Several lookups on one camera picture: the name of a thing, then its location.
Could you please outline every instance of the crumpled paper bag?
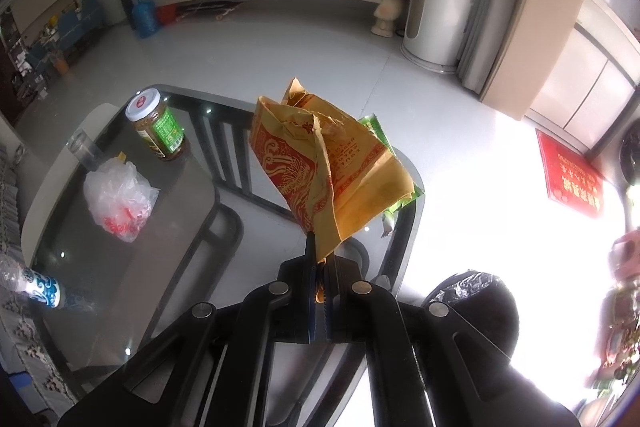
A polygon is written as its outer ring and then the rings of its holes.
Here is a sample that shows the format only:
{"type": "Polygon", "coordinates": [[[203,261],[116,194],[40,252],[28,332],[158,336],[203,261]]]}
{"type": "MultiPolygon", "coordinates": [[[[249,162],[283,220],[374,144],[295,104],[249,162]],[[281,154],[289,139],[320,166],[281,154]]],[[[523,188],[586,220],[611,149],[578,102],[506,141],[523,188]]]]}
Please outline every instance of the crumpled paper bag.
{"type": "Polygon", "coordinates": [[[365,126],[294,78],[282,103],[258,98],[251,147],[322,261],[414,191],[411,176],[365,126]]]}

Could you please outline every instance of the red sign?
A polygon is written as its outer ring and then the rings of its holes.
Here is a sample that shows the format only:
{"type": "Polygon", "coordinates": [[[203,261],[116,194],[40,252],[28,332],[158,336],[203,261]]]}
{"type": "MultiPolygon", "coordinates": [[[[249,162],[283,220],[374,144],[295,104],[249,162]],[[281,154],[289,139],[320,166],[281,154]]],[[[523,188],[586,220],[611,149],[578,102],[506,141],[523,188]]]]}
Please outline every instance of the red sign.
{"type": "Polygon", "coordinates": [[[546,193],[590,217],[602,213],[602,176],[579,154],[537,130],[542,164],[545,168],[546,193]]]}

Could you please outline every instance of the cabinet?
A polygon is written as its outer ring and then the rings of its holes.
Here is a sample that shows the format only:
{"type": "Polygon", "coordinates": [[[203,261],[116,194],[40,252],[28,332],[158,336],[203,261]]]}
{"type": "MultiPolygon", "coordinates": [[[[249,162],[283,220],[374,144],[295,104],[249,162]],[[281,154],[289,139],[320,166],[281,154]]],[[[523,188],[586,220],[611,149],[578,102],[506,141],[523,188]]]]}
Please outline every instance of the cabinet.
{"type": "Polygon", "coordinates": [[[531,108],[564,127],[596,83],[607,57],[575,28],[531,108]]]}
{"type": "Polygon", "coordinates": [[[633,92],[626,76],[612,62],[607,62],[565,131],[592,148],[611,127],[633,92]]]}

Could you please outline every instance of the clear plastic bag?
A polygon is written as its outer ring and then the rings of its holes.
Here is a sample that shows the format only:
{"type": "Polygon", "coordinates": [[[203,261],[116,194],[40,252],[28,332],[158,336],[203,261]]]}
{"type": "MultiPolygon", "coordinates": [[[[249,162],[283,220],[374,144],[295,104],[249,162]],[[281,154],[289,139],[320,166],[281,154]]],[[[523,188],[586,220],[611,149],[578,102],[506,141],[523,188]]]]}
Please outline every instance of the clear plastic bag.
{"type": "Polygon", "coordinates": [[[94,221],[131,243],[151,215],[158,189],[131,162],[110,158],[84,180],[84,197],[94,221]]]}
{"type": "Polygon", "coordinates": [[[434,297],[436,301],[453,304],[478,293],[487,286],[500,282],[500,278],[487,272],[471,272],[464,279],[443,288],[434,297]]]}

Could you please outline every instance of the red bucket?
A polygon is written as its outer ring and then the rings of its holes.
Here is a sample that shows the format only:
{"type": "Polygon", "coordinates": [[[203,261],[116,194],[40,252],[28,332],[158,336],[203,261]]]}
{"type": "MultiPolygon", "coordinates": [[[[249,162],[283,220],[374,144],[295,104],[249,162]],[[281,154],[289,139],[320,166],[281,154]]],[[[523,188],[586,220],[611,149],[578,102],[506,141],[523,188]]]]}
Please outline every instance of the red bucket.
{"type": "Polygon", "coordinates": [[[175,22],[175,4],[167,4],[156,8],[156,17],[162,26],[175,22]]]}

